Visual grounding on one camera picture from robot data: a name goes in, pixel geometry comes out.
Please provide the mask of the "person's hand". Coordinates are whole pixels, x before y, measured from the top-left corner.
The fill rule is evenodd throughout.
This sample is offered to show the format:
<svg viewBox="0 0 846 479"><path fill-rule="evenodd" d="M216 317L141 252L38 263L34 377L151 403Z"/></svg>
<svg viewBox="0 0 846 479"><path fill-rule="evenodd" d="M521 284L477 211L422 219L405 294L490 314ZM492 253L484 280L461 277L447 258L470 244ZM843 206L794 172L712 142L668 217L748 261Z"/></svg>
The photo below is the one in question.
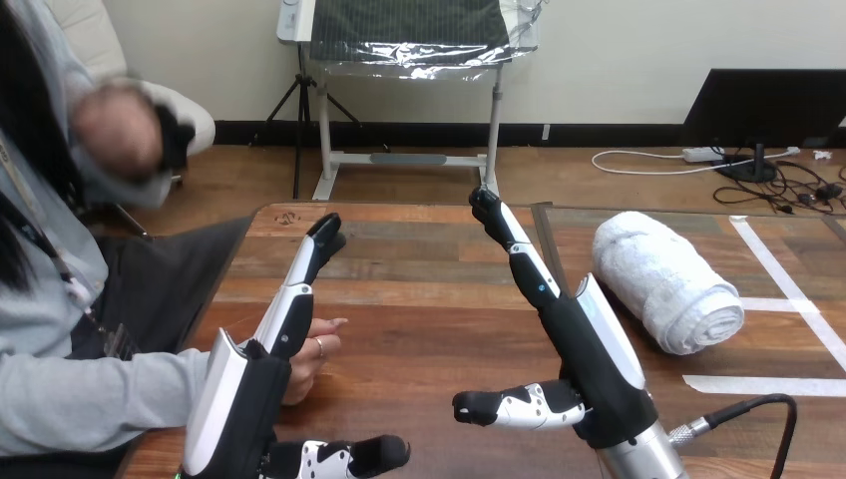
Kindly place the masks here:
<svg viewBox="0 0 846 479"><path fill-rule="evenodd" d="M149 98L128 84L84 96L72 110L71 127L92 160L120 179L138 182L162 165L159 117Z"/></svg>
<svg viewBox="0 0 846 479"><path fill-rule="evenodd" d="M290 359L291 374L281 402L283 406L293 406L305 399L323 365L340 350L339 331L347 323L347 318L311 321L303 345Z"/></svg>

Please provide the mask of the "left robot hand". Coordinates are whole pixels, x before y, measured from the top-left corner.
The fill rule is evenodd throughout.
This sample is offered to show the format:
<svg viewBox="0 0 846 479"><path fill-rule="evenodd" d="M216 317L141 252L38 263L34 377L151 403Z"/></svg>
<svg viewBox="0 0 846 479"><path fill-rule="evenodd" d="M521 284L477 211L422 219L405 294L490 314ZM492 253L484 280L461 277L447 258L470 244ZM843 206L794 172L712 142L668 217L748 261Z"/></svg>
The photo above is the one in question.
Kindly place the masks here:
<svg viewBox="0 0 846 479"><path fill-rule="evenodd" d="M345 245L330 213L306 233L282 286L253 336L236 343L219 329L203 391L187 424L181 478L374 478L406 465L396 435L361 441L280 442L274 432L313 314L312 284Z"/></svg>

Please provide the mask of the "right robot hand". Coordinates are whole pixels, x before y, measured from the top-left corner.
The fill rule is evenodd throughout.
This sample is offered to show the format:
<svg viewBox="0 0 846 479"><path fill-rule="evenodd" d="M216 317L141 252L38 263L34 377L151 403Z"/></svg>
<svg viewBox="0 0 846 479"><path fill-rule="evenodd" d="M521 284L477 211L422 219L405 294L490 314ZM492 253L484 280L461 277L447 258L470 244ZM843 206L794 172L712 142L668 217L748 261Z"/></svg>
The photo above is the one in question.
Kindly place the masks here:
<svg viewBox="0 0 846 479"><path fill-rule="evenodd" d="M595 450L652 442L658 414L635 351L592 275L576 296L561 289L511 209L492 191L469 196L473 217L508 255L514 282L538 313L561 358L555 380L501 391L465 391L452 401L460 423L540 430L573 427Z"/></svg>

